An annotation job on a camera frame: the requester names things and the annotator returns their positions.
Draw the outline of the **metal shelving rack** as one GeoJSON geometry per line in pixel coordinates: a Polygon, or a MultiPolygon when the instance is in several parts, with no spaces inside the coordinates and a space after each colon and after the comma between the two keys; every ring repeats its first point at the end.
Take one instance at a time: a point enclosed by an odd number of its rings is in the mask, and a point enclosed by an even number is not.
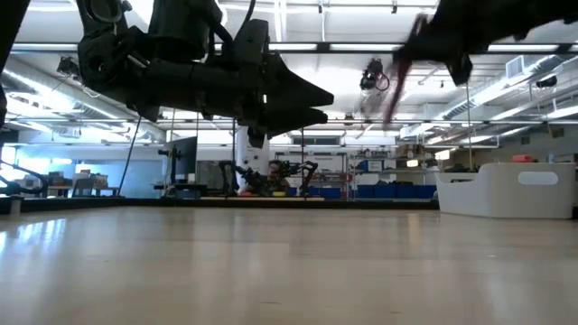
{"type": "Polygon", "coordinates": [[[401,147],[362,148],[348,157],[349,197],[359,199],[359,185],[435,185],[436,174],[452,158],[452,150],[431,150],[419,144],[401,147]]]}

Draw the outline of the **blue storage bin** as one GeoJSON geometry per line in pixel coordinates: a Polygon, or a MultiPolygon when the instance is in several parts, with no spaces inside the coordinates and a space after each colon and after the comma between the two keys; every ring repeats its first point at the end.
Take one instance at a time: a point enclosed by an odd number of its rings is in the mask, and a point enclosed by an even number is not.
{"type": "Polygon", "coordinates": [[[382,185],[359,185],[356,197],[359,199],[380,199],[383,198],[384,188],[382,185]]]}
{"type": "Polygon", "coordinates": [[[411,185],[408,190],[409,199],[431,200],[436,193],[435,185],[411,185]]]}
{"type": "Polygon", "coordinates": [[[385,199],[411,199],[414,196],[413,185],[385,185],[380,190],[385,199]]]}

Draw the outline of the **white round pillar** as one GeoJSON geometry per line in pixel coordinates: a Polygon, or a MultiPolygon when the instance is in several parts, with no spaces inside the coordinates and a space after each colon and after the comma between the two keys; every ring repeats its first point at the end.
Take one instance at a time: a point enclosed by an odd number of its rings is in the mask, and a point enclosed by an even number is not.
{"type": "Polygon", "coordinates": [[[241,126],[236,131],[236,165],[243,169],[250,168],[261,175],[267,175],[270,158],[269,140],[265,138],[261,148],[254,147],[249,142],[247,131],[247,126],[241,126]]]}

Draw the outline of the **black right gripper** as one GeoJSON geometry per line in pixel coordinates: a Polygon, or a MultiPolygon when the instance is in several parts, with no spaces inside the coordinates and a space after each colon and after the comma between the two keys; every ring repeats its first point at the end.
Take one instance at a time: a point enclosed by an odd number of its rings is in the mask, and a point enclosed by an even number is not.
{"type": "MultiPolygon", "coordinates": [[[[437,45],[439,58],[450,72],[456,86],[466,83],[471,75],[469,55],[485,51],[494,42],[493,16],[496,0],[439,0],[427,31],[442,41],[437,45]]],[[[428,60],[426,43],[408,40],[393,53],[393,61],[428,60]]]]}

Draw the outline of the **white plastic bin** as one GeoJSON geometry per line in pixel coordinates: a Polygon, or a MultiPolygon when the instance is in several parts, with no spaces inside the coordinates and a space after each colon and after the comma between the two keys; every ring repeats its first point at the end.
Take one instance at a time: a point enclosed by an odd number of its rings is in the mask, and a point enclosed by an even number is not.
{"type": "Polygon", "coordinates": [[[485,218],[569,219],[576,191],[571,163],[493,162],[476,173],[440,172],[442,213],[485,218]]]}

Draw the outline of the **person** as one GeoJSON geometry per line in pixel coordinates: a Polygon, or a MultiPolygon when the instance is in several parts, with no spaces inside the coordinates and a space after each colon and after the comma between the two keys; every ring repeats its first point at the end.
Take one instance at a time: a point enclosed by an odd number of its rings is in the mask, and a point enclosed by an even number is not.
{"type": "Polygon", "coordinates": [[[268,164],[268,189],[274,196],[279,193],[287,196],[291,189],[289,182],[282,174],[281,166],[280,161],[270,161],[268,164]]]}

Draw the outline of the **black monitor on stand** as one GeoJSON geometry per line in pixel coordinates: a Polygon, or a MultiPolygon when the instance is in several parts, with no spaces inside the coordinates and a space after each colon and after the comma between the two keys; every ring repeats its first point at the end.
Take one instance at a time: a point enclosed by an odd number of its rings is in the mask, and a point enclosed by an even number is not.
{"type": "Polygon", "coordinates": [[[157,153],[167,159],[168,180],[156,189],[162,191],[163,198],[178,198],[185,190],[192,190],[195,183],[198,152],[198,137],[188,137],[171,141],[157,153]]]}

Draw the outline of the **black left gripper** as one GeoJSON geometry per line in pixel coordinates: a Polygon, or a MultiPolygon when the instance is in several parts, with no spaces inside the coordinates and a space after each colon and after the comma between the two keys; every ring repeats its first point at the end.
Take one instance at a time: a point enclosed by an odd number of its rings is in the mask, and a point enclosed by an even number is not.
{"type": "Polygon", "coordinates": [[[213,62],[220,68],[236,72],[240,83],[240,108],[236,119],[247,127],[249,143],[262,148],[265,137],[275,136],[326,124],[328,116],[312,107],[334,102],[334,95],[295,74],[278,53],[269,56],[269,104],[276,108],[292,108],[266,115],[263,100],[266,55],[269,53],[269,24],[266,20],[244,21],[232,42],[221,44],[221,52],[213,62]]]}

